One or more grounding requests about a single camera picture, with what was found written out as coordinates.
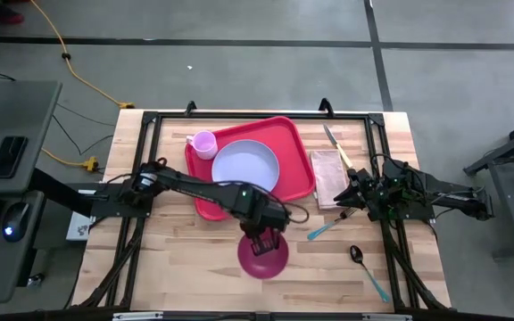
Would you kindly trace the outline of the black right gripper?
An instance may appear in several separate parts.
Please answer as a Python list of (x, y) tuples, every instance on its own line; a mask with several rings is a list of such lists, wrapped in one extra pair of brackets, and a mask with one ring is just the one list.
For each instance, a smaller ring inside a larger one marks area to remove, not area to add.
[(352, 170), (349, 178), (350, 183), (344, 190), (345, 196), (334, 198), (337, 206), (365, 209), (370, 202), (376, 203), (381, 200), (382, 185), (366, 169)]

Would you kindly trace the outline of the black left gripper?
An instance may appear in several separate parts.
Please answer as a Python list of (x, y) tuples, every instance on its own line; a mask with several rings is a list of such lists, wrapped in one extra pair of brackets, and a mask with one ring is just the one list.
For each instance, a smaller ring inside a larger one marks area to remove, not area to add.
[[(253, 209), (240, 219), (242, 231), (250, 235), (260, 235), (266, 228), (269, 230), (269, 248), (277, 250), (280, 246), (280, 232), (286, 230), (289, 224), (289, 212), (278, 202), (259, 200)], [(261, 256), (267, 252), (267, 243), (259, 236), (251, 238), (251, 249), (254, 256)]]

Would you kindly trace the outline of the magenta plastic bowl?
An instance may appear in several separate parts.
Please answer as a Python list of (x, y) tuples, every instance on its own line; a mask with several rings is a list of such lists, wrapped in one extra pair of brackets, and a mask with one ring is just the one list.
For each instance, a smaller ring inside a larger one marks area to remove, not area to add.
[(289, 258), (289, 250), (286, 239), (281, 233), (270, 232), (267, 228), (261, 239), (266, 243), (278, 240), (278, 247), (262, 255), (255, 256), (252, 249), (252, 241), (243, 236), (237, 245), (237, 258), (241, 268), (250, 276), (258, 279), (271, 279), (280, 274), (286, 267)]

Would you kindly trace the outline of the beige napkin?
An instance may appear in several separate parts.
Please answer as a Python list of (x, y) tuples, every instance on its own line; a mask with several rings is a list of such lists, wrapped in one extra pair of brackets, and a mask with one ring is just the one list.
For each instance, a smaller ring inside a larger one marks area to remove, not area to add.
[(316, 199), (321, 210), (336, 208), (334, 200), (347, 187), (343, 164), (337, 150), (311, 151), (316, 181)]

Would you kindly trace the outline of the fork with teal handle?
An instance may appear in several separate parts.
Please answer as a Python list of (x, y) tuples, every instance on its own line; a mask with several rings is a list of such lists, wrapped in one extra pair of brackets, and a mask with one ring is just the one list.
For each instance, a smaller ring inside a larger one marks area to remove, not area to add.
[(341, 221), (348, 219), (356, 211), (357, 211), (356, 208), (348, 208), (346, 210), (343, 210), (336, 219), (326, 223), (321, 228), (319, 228), (319, 229), (309, 233), (307, 235), (307, 240), (308, 241), (312, 241), (312, 240), (316, 239), (319, 235), (321, 235), (322, 233), (326, 232), (328, 229), (330, 229), (333, 226), (339, 224)]

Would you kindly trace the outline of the spoon with teal handle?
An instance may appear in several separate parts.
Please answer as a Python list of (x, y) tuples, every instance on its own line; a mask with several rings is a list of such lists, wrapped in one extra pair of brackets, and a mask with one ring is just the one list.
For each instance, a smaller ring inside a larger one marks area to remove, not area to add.
[(370, 273), (368, 268), (365, 266), (365, 264), (363, 262), (363, 253), (362, 253), (361, 249), (357, 245), (351, 245), (349, 252), (350, 252), (352, 261), (363, 267), (363, 269), (365, 270), (365, 272), (367, 273), (367, 275), (369, 277), (370, 282), (374, 285), (376, 291), (378, 292), (378, 295), (380, 296), (381, 300), (383, 302), (389, 302), (390, 301), (389, 295), (380, 286), (380, 284), (377, 282), (377, 280), (374, 278), (374, 276)]

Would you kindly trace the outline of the lavender plastic plate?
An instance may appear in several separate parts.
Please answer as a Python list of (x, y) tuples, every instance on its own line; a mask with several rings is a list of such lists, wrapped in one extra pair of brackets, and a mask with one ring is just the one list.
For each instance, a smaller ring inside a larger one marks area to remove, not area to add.
[(211, 166), (213, 182), (243, 181), (271, 192), (280, 167), (275, 153), (264, 143), (238, 140), (221, 148)]

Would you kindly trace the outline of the pink plastic mug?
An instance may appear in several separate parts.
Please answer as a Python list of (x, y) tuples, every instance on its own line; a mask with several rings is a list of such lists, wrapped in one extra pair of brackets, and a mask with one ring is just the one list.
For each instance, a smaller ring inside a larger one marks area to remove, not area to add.
[(187, 136), (187, 143), (191, 145), (195, 154), (202, 160), (212, 160), (218, 153), (217, 139), (211, 131), (202, 130), (193, 136)]

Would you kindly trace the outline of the red plastic tray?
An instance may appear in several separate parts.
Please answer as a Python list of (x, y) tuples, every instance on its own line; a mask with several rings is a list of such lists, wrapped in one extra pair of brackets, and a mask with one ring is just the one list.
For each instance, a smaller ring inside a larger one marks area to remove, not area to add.
[[(219, 151), (228, 144), (242, 140), (253, 140), (265, 144), (275, 154), (280, 169), (279, 179), (272, 194), (283, 202), (303, 198), (314, 190), (315, 178), (296, 125), (286, 117), (273, 117), (247, 122), (232, 128), (212, 132)], [(185, 149), (187, 169), (190, 176), (204, 181), (249, 180), (242, 178), (212, 178), (211, 167), (217, 160), (202, 160), (191, 144)], [(220, 206), (200, 199), (194, 200), (197, 213), (204, 219), (220, 221), (229, 215)]]

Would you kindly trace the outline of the white box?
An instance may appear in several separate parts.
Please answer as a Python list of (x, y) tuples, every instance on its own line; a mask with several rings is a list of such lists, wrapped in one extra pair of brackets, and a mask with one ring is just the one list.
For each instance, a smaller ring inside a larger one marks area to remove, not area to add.
[(89, 229), (94, 222), (93, 218), (73, 212), (65, 239), (70, 242), (85, 242), (89, 236)]

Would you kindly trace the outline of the black diagonal beam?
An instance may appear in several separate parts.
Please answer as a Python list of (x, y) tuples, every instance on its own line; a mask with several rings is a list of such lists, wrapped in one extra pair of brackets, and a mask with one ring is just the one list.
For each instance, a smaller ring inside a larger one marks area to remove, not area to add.
[(47, 199), (86, 217), (91, 216), (95, 202), (106, 201), (99, 195), (79, 193), (40, 169), (34, 169), (29, 182), (29, 190), (39, 191)]

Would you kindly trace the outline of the black computer mouse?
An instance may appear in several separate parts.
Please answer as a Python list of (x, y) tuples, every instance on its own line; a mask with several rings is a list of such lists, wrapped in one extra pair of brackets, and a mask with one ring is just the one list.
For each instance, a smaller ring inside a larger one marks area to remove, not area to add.
[(26, 234), (29, 223), (29, 204), (16, 202), (5, 212), (2, 223), (4, 239), (9, 243), (20, 241)]

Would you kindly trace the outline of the black smartphone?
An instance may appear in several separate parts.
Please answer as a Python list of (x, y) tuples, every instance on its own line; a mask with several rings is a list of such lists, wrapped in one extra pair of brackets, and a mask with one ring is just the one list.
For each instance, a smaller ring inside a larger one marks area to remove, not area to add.
[(6, 136), (3, 139), (0, 145), (0, 179), (15, 176), (28, 141), (26, 136)]

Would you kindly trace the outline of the grey side desk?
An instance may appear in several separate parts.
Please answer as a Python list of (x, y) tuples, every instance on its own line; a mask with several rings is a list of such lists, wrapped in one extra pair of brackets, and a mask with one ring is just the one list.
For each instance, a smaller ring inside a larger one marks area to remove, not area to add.
[[(28, 138), (14, 177), (0, 179), (0, 303), (27, 284), (36, 255), (33, 243), (46, 198), (30, 191), (29, 182), (61, 89), (55, 81), (0, 82), (0, 145), (6, 136)], [(4, 214), (17, 202), (29, 205), (28, 224), (22, 239), (10, 243), (4, 239)]]

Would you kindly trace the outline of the silver metal bracket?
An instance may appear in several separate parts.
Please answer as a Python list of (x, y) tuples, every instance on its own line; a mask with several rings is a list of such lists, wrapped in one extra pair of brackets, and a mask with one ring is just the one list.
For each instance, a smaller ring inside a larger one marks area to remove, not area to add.
[(401, 314), (380, 314), (380, 313), (369, 313), (363, 314), (361, 317), (362, 321), (413, 321), (410, 315)]
[(161, 321), (163, 313), (161, 311), (139, 311), (115, 313), (112, 321)]

